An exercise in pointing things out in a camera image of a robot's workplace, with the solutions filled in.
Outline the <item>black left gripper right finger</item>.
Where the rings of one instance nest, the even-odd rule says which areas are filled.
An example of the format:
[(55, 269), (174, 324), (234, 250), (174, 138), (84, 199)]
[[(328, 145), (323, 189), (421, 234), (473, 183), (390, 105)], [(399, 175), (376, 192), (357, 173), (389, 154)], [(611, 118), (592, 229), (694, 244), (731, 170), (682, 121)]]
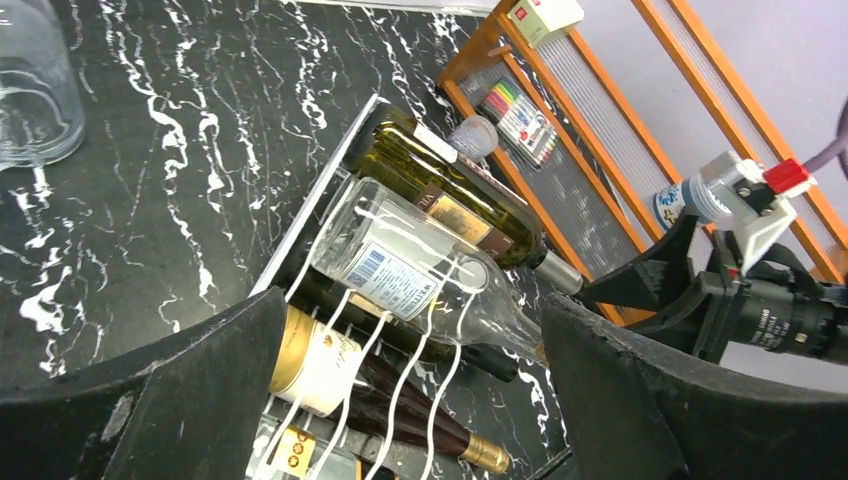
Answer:
[(560, 295), (545, 354), (584, 479), (843, 479), (847, 398), (752, 377)]

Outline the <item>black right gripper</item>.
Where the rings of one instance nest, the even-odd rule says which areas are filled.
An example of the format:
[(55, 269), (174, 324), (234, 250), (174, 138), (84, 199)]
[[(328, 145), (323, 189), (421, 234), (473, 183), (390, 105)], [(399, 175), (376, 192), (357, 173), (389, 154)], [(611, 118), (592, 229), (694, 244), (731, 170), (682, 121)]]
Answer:
[(730, 231), (717, 231), (705, 270), (688, 257), (699, 217), (686, 207), (651, 248), (586, 284), (580, 295), (595, 303), (650, 311), (628, 330), (710, 363), (729, 342), (727, 325), (739, 291), (741, 253)]

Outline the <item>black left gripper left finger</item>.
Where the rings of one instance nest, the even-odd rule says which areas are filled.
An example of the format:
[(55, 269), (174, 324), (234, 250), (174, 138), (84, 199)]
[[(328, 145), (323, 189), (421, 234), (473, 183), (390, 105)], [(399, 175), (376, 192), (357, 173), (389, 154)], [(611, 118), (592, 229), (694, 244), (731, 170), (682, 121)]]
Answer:
[(240, 479), (286, 324), (270, 288), (126, 354), (1, 392), (5, 479)]

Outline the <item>clear round glass bottle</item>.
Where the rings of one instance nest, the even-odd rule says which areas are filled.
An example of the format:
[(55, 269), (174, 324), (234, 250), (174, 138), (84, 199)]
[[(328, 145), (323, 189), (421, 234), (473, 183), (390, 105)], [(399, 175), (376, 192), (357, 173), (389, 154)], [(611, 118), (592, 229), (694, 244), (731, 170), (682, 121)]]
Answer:
[(1, 169), (73, 154), (85, 112), (64, 32), (47, 1), (1, 3)]

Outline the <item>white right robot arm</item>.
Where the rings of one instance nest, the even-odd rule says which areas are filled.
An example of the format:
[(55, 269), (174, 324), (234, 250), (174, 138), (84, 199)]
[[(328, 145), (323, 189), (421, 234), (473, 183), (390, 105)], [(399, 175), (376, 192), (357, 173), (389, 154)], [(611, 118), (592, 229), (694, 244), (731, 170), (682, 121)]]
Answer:
[(816, 280), (781, 244), (744, 272), (730, 231), (713, 236), (707, 267), (696, 272), (688, 250), (698, 227), (695, 210), (684, 209), (653, 247), (584, 286), (583, 295), (650, 312), (630, 330), (711, 363), (737, 342), (846, 364), (846, 285)]

